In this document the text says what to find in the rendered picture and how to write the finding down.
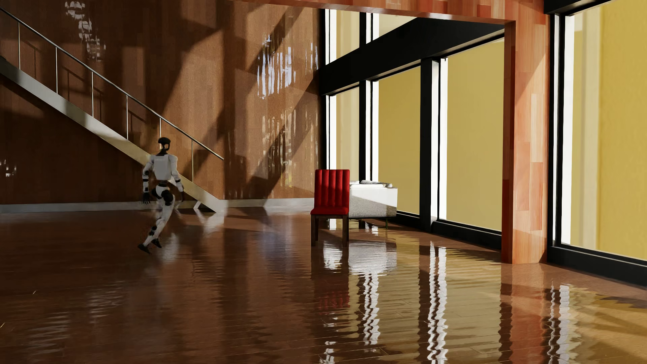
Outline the white sofa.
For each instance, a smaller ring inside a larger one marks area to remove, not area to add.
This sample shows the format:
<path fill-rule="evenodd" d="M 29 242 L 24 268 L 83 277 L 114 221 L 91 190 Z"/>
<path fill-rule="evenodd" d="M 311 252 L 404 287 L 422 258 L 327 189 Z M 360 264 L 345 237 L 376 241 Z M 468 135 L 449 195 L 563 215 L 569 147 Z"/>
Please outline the white sofa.
<path fill-rule="evenodd" d="M 398 189 L 376 188 L 350 181 L 349 219 L 395 218 L 397 216 Z"/>

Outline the white right robot leg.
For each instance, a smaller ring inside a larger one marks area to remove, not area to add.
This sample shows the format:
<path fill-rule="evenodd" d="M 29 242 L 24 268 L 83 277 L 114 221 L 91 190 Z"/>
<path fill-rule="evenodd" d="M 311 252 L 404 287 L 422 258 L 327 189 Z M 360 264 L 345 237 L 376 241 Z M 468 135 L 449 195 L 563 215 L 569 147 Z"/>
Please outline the white right robot leg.
<path fill-rule="evenodd" d="M 161 248 L 159 235 L 165 228 L 174 211 L 175 196 L 166 182 L 159 182 L 153 191 L 153 195 L 157 198 L 157 213 L 155 215 L 155 225 L 150 230 L 149 241 L 150 244 Z"/>

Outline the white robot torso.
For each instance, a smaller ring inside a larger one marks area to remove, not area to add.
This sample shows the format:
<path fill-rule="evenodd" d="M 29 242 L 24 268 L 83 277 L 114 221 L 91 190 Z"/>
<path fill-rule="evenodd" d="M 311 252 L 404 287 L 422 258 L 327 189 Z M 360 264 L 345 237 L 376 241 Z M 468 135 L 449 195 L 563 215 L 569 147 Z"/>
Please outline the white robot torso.
<path fill-rule="evenodd" d="M 152 155 L 153 156 L 153 167 L 152 170 L 155 174 L 155 178 L 158 181 L 169 181 L 172 179 L 170 172 L 170 163 L 169 163 L 169 154 L 166 155 Z"/>

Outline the pale staircase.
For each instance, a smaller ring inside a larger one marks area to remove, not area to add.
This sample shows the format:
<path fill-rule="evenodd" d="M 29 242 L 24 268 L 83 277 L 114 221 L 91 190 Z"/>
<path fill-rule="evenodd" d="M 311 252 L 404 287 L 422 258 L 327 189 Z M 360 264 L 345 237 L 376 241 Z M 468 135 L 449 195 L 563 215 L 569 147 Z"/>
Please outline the pale staircase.
<path fill-rule="evenodd" d="M 9 63 L 6 59 L 0 56 L 0 73 L 6 78 L 12 80 L 15 84 L 28 91 L 40 101 L 48 104 L 55 110 L 61 112 L 66 117 L 74 120 L 85 129 L 93 134 L 102 138 L 110 145 L 116 147 L 119 151 L 125 153 L 133 160 L 145 164 L 149 160 L 149 153 L 139 148 L 137 145 L 128 141 L 124 136 L 121 136 L 116 131 L 112 130 L 101 121 L 93 118 L 90 114 L 79 109 L 62 96 L 53 92 L 48 87 L 44 86 L 36 79 L 32 78 L 27 73 L 19 70 Z M 195 198 L 198 202 L 215 212 L 223 212 L 227 208 L 227 203 L 224 200 L 219 200 L 214 195 L 210 194 L 194 182 L 187 180 L 181 176 L 184 191 L 187 195 Z"/>

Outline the staircase with metal railing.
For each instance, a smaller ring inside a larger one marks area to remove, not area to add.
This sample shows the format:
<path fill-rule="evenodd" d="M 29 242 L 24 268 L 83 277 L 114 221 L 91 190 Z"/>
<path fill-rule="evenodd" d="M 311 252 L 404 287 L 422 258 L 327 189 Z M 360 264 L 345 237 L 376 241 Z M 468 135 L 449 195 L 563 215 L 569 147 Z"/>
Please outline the staircase with metal railing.
<path fill-rule="evenodd" d="M 118 85 L 116 85 L 114 82 L 112 82 L 111 80 L 109 80 L 109 79 L 107 79 L 106 77 L 104 77 L 101 73 L 99 73 L 98 71 L 94 70 L 91 66 L 89 66 L 89 65 L 87 65 L 86 63 L 84 63 L 84 62 L 82 62 L 81 60 L 79 60 L 79 59 L 78 59 L 77 57 L 75 57 L 73 54 L 70 54 L 70 53 L 69 53 L 68 51 L 66 51 L 63 47 L 59 46 L 59 45 L 58 45 L 58 44 L 56 44 L 55 42 L 51 41 L 49 38 L 45 37 L 43 34 L 41 34 L 40 32 L 38 32 L 38 31 L 37 31 L 36 29 L 34 29 L 33 27 L 31 27 L 31 26 L 29 26 L 28 24 L 26 24 L 26 22 L 22 21 L 21 19 L 19 19 L 19 18 L 18 18 L 17 16 L 15 16 L 15 15 L 13 15 L 11 12 L 9 12 L 8 10 L 6 10 L 6 9 L 5 9 L 5 8 L 3 8 L 2 6 L 0 6 L 0 12 L 2 12 L 2 13 L 4 13 L 4 14 L 6 14 L 10 19 L 14 20 L 14 21 L 18 24 L 18 25 L 17 25 L 17 27 L 18 27 L 18 38 L 17 38 L 17 41 L 18 41 L 18 54 L 19 54 L 19 55 L 18 55 L 18 61 L 19 61 L 19 67 L 18 67 L 18 69 L 19 69 L 19 70 L 21 70 L 21 36 L 20 36 L 20 34 L 21 34 L 21 33 L 20 33 L 20 29 L 21 29 L 21 27 L 24 27 L 24 28 L 28 29 L 29 31 L 31 31 L 33 34 L 35 34 L 37 37 L 39 37 L 39 38 L 41 38 L 42 40 L 44 40 L 47 44 L 49 44 L 49 45 L 51 45 L 51 46 L 53 46 L 53 47 L 54 47 L 54 49 L 55 49 L 55 75 L 56 75 L 56 76 L 58 76 L 58 53 L 59 53 L 59 52 L 61 52 L 61 53 L 65 54 L 68 58 L 70 58 L 70 59 L 74 60 L 74 61 L 75 61 L 75 62 L 77 62 L 79 65 L 81 65 L 83 68 L 85 68 L 88 72 L 90 72 L 90 73 L 91 73 L 91 89 L 92 89 L 92 91 L 91 91 L 91 102 L 92 102 L 92 106 L 91 106 L 91 117 L 92 117 L 92 118 L 94 118 L 94 91 L 95 91 L 95 88 L 94 88 L 94 77 L 98 77 L 99 79 L 102 79 L 102 81 L 103 81 L 105 84 L 108 84 L 109 86 L 111 86 L 112 88 L 114 88 L 114 89 L 118 90 L 121 94 L 123 94 L 123 95 L 124 95 L 124 97 L 125 97 L 125 108 L 124 108 L 124 110 L 125 110 L 125 114 L 126 114 L 126 115 L 128 115 L 128 102 L 129 102 L 130 100 L 132 100 L 133 102 L 135 102 L 136 104 L 138 104 L 138 105 L 140 105 L 142 108 L 144 108 L 147 112 L 149 112 L 149 113 L 151 113 L 151 114 L 155 115 L 156 117 L 158 117 L 158 123 L 159 123 L 159 125 L 161 125 L 161 123 L 162 123 L 162 122 L 165 122 L 168 126 L 170 126 L 171 128 L 174 128 L 174 129 L 175 129 L 175 130 L 177 130 L 179 133 L 181 133 L 183 136 L 185 136 L 186 138 L 190 139 L 190 140 L 191 140 L 191 145 L 199 145 L 202 149 L 204 149 L 204 150 L 206 150 L 207 152 L 211 153 L 212 155 L 216 156 L 216 157 L 217 157 L 218 159 L 220 159 L 221 161 L 224 161 L 223 156 L 221 156 L 220 154 L 218 154 L 218 153 L 216 153 L 215 151 L 213 151 L 213 150 L 212 150 L 211 148 L 209 148 L 207 145 L 205 145 L 205 144 L 201 143 L 201 142 L 200 142 L 199 140 L 197 140 L 195 137 L 191 136 L 190 134 L 188 134 L 187 132 L 185 132 L 183 129 L 181 129 L 181 128 L 179 128 L 178 126 L 176 126 L 175 124 L 173 124 L 171 121 L 167 120 L 167 119 L 166 119 L 164 116 L 162 116 L 160 113 L 156 112 L 154 109 L 150 108 L 148 105 L 146 105 L 145 103 L 141 102 L 139 99 L 137 99 L 137 98 L 136 98 L 136 97 L 134 97 L 133 95 L 130 95 L 128 92 L 126 92 L 125 90 L 123 90 L 123 88 L 119 87 L 119 86 L 118 86 Z"/>

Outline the red upholstered wooden chair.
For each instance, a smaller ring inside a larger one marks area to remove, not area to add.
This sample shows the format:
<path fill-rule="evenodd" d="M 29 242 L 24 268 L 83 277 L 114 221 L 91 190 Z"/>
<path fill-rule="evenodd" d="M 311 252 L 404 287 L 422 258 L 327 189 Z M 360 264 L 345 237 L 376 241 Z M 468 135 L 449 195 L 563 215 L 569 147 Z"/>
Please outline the red upholstered wooden chair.
<path fill-rule="evenodd" d="M 314 208 L 311 210 L 311 246 L 318 240 L 319 219 L 342 219 L 342 243 L 349 244 L 350 170 L 315 171 Z"/>

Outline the black overhead beam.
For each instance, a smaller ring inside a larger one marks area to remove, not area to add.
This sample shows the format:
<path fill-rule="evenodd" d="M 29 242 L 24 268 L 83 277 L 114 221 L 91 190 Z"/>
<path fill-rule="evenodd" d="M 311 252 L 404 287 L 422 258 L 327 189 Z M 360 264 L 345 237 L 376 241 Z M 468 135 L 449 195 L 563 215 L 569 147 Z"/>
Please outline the black overhead beam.
<path fill-rule="evenodd" d="M 319 94 L 333 95 L 425 58 L 494 39 L 504 29 L 502 24 L 416 18 L 324 65 L 319 70 Z"/>

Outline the wooden pillar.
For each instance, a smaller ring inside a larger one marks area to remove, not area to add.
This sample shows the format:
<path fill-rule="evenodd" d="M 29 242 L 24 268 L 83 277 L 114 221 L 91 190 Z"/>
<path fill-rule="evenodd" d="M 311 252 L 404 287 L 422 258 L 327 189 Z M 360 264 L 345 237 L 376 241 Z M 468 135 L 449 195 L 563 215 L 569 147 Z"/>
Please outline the wooden pillar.
<path fill-rule="evenodd" d="M 545 261 L 549 198 L 549 18 L 544 0 L 503 0 L 505 66 L 501 259 Z"/>

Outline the black window post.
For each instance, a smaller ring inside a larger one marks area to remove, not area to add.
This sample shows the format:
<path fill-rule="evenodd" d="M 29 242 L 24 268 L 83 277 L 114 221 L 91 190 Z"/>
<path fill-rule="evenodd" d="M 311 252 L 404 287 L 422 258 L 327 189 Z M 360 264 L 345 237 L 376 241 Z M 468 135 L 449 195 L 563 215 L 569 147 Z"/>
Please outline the black window post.
<path fill-rule="evenodd" d="M 431 233 L 438 215 L 439 194 L 439 63 L 433 58 L 420 64 L 419 221 Z"/>

